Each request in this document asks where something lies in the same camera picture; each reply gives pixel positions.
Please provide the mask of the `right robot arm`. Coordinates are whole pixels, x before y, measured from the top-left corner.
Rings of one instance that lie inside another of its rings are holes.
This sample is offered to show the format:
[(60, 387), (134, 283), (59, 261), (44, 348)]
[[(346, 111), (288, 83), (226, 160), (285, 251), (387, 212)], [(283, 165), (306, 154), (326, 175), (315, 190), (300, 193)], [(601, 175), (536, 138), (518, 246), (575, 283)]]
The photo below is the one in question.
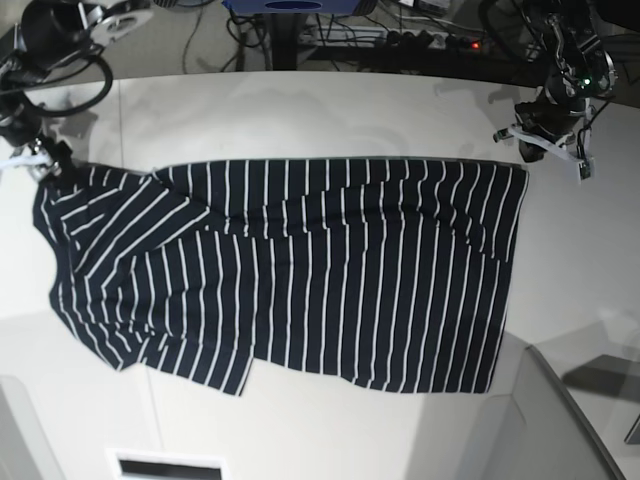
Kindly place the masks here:
[[(39, 183), (74, 184), (78, 168), (72, 150), (44, 132), (46, 119), (81, 114), (111, 91), (114, 74), (103, 58), (106, 48), (148, 22), (149, 1), (31, 1), (20, 21), (1, 37), (1, 137), (14, 149), (1, 163), (6, 170), (27, 167)], [(90, 100), (63, 110), (34, 104), (26, 93), (64, 82), (75, 73), (51, 75), (75, 62), (103, 76)]]

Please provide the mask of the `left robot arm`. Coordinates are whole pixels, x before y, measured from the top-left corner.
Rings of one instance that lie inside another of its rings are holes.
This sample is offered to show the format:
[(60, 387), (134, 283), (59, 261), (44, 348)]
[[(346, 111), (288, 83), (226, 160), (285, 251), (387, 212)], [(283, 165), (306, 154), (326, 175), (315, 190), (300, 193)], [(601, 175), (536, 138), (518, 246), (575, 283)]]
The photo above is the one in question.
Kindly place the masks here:
[(516, 122), (494, 140), (518, 141), (526, 163), (551, 153), (580, 165), (590, 161), (588, 144), (599, 111), (593, 99), (610, 101), (617, 80), (611, 56), (593, 21), (591, 1), (514, 1), (537, 56), (523, 63), (543, 65), (546, 78), (531, 102), (515, 105)]

